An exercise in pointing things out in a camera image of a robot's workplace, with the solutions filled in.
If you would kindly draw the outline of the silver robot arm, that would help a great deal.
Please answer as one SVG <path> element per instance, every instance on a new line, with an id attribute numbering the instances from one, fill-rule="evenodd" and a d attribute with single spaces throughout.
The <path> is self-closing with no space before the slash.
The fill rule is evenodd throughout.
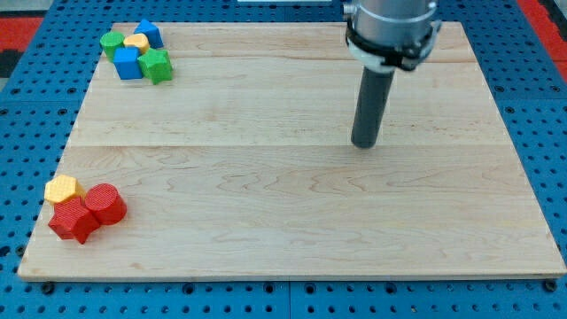
<path id="1" fill-rule="evenodd" d="M 343 4 L 346 45 L 368 70 L 411 72 L 431 54 L 441 22 L 436 0 L 353 0 Z"/>

